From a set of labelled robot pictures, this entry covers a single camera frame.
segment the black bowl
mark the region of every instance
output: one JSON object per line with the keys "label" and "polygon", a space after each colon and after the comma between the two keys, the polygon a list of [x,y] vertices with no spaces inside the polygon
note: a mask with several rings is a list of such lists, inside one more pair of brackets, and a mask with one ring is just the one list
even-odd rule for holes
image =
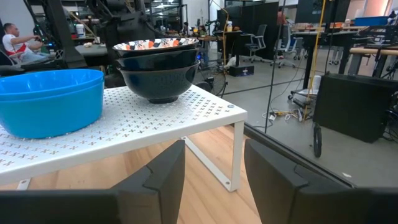
{"label": "black bowl", "polygon": [[197,60],[198,51],[199,49],[179,50],[175,52],[121,58],[116,61],[120,64],[121,70],[125,71],[170,70],[193,65]]}
{"label": "black bowl", "polygon": [[185,68],[153,72],[120,70],[126,85],[137,95],[151,103],[171,103],[187,91],[198,70],[200,61]]}
{"label": "black bowl", "polygon": [[113,46],[119,57],[128,58],[141,55],[195,49],[199,40],[191,38],[164,38],[136,40]]}

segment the wheel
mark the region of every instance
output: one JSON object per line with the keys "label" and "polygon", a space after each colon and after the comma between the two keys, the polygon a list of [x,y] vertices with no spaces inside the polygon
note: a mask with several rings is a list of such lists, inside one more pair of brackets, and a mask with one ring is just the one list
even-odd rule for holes
{"label": "wheel", "polygon": [[316,158],[322,155],[322,131],[318,123],[313,127],[313,153]]}

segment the perforated shelf top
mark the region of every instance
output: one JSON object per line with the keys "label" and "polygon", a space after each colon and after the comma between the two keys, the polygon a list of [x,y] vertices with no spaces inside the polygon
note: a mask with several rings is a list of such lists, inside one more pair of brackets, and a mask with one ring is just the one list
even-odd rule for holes
{"label": "perforated shelf top", "polygon": [[0,126],[0,184],[8,184],[140,147],[244,121],[247,112],[192,86],[154,105],[128,87],[106,89],[97,122],[48,139],[20,139]]}

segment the wooden floor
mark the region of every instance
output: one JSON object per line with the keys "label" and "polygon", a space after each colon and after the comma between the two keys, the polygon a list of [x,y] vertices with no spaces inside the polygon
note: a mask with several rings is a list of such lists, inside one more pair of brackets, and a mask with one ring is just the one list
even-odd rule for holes
{"label": "wooden floor", "polygon": [[[230,177],[233,128],[225,126],[190,136],[190,139]],[[163,142],[100,161],[60,170],[31,180],[29,189],[107,189],[140,169],[169,147]],[[16,189],[18,183],[0,186]],[[241,188],[229,193],[187,148],[185,183],[178,223],[261,223],[251,194],[244,162]]]}

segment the stacked bowls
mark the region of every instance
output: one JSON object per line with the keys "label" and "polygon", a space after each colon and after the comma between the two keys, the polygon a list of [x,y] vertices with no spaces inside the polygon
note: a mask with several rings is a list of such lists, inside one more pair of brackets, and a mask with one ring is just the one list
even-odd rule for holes
{"label": "stacked bowls", "polygon": [[126,85],[151,103],[171,103],[187,91],[195,77],[196,39],[138,40],[113,47]]}
{"label": "stacked bowls", "polygon": [[69,69],[0,79],[0,124],[19,138],[79,130],[102,114],[104,74]]}

